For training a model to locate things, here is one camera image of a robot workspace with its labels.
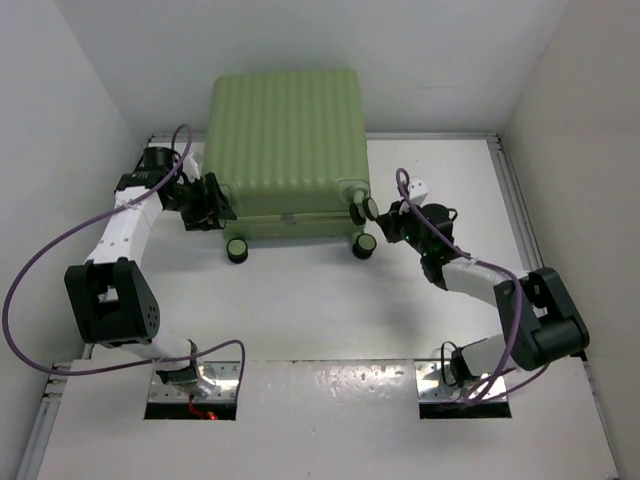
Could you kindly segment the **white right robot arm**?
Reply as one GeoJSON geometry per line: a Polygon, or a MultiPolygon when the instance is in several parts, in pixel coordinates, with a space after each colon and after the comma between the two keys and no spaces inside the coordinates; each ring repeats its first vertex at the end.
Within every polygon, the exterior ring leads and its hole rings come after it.
{"type": "Polygon", "coordinates": [[[408,244],[420,256],[425,278],[449,292],[467,294],[497,310],[502,332],[454,349],[443,374],[464,387],[497,369],[533,371],[582,353],[590,333],[559,273],[549,267],[506,273],[454,250],[458,212],[441,204],[418,208],[404,201],[377,217],[385,239],[408,244]]]}

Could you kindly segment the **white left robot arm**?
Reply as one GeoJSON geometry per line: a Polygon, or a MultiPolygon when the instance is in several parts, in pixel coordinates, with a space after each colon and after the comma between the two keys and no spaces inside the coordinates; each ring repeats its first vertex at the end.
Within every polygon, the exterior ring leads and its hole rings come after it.
{"type": "Polygon", "coordinates": [[[179,213],[188,231],[220,230],[236,215],[215,175],[202,171],[199,154],[180,156],[167,147],[143,150],[135,169],[119,180],[115,208],[97,246],[64,276],[80,336],[155,362],[164,384],[203,397],[214,383],[194,357],[197,346],[162,325],[140,263],[162,212],[179,213]]]}

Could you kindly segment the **green suitcase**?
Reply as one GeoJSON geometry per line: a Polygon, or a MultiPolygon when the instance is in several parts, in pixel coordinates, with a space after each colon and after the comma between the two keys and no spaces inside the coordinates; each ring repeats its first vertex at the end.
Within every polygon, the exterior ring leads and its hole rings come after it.
{"type": "Polygon", "coordinates": [[[203,171],[234,218],[226,254],[254,240],[344,237],[352,254],[377,247],[361,87],[349,67],[254,72],[216,79],[203,171]]]}

